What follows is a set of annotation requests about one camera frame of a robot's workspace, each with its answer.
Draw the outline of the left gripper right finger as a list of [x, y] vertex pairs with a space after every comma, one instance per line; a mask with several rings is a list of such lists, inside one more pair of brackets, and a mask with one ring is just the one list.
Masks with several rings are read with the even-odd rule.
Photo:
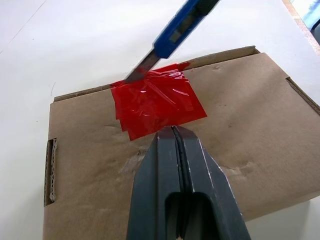
[[220, 166], [194, 132], [175, 126], [173, 133], [188, 198], [179, 230], [182, 240], [251, 240]]

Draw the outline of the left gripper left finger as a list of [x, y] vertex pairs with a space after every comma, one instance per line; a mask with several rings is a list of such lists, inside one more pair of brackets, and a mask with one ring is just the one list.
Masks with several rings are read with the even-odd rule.
[[172, 127], [158, 131], [135, 173], [126, 240], [176, 240], [184, 192]]

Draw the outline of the brown cardboard box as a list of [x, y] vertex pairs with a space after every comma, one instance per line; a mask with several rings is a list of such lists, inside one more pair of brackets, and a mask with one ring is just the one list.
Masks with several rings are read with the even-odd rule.
[[[254, 46], [183, 63], [207, 117], [185, 124], [226, 174], [245, 220], [320, 196], [320, 106]], [[108, 85], [50, 106], [43, 240], [125, 240], [135, 173]]]

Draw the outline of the blue utility knife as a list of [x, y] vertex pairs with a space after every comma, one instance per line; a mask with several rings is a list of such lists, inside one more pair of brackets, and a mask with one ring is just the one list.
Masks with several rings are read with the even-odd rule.
[[220, 0], [187, 0], [153, 43], [151, 51], [125, 78], [141, 80], [161, 60], [168, 59]]

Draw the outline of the red tape patch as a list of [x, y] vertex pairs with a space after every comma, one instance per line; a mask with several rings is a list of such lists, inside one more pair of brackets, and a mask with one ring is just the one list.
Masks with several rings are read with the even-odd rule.
[[133, 83], [111, 84], [115, 118], [131, 141], [165, 126], [178, 126], [207, 117], [185, 77], [189, 62], [152, 70]]

